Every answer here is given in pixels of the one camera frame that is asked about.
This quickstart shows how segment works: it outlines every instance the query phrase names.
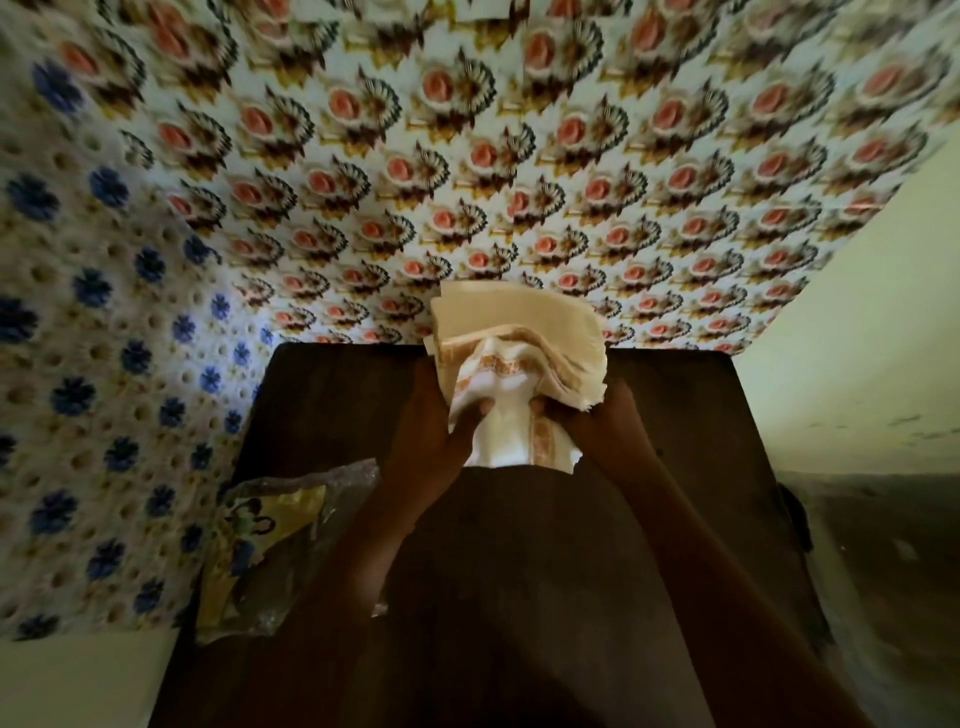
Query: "wooden table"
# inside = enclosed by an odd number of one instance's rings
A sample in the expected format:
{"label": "wooden table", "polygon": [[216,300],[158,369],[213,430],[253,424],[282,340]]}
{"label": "wooden table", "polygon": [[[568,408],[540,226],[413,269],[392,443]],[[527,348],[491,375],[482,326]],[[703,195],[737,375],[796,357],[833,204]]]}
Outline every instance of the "wooden table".
{"label": "wooden table", "polygon": [[[236,481],[382,456],[420,348],[284,344]],[[811,648],[828,630],[731,361],[610,351],[663,462]],[[644,536],[590,464],[464,471],[407,539],[350,689],[351,726],[710,726]],[[153,728],[204,726],[261,640],[184,630]]]}

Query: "plastic bag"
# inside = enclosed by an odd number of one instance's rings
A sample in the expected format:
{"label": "plastic bag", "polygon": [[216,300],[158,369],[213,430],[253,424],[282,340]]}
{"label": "plastic bag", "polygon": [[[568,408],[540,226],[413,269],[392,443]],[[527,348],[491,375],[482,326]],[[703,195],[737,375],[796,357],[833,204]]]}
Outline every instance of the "plastic bag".
{"label": "plastic bag", "polygon": [[197,642],[274,634],[378,478],[371,459],[326,473],[238,485],[217,512]]}

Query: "decorative print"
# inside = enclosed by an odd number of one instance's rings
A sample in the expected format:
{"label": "decorative print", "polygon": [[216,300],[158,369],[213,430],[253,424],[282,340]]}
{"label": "decorative print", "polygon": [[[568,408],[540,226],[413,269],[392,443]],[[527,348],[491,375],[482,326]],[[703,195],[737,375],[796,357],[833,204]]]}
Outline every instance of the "decorative print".
{"label": "decorative print", "polygon": [[274,347],[444,280],[737,354],[960,119],[960,4],[7,3],[0,629],[178,623]]}

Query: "human hand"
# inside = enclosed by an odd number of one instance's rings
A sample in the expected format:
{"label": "human hand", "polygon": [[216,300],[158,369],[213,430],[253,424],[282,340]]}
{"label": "human hand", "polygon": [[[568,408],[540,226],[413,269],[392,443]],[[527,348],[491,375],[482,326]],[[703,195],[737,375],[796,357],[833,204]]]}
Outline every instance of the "human hand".
{"label": "human hand", "polygon": [[491,399],[475,402],[460,415],[453,432],[447,432],[449,406],[433,360],[420,359],[377,492],[415,521],[460,474],[473,450],[473,432],[492,408]]}
{"label": "human hand", "polygon": [[622,482],[657,462],[657,453],[636,411],[634,393],[623,379],[607,385],[604,399],[589,412],[548,397],[534,400],[543,414],[566,430],[583,454],[614,482]]}

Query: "white wall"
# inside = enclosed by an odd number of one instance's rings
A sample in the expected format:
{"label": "white wall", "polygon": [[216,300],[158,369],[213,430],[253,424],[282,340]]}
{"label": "white wall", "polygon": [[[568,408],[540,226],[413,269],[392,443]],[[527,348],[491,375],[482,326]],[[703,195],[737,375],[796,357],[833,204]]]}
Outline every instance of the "white wall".
{"label": "white wall", "polygon": [[145,728],[177,631],[0,643],[4,728]]}
{"label": "white wall", "polygon": [[960,473],[958,171],[960,134],[734,359],[775,470]]}

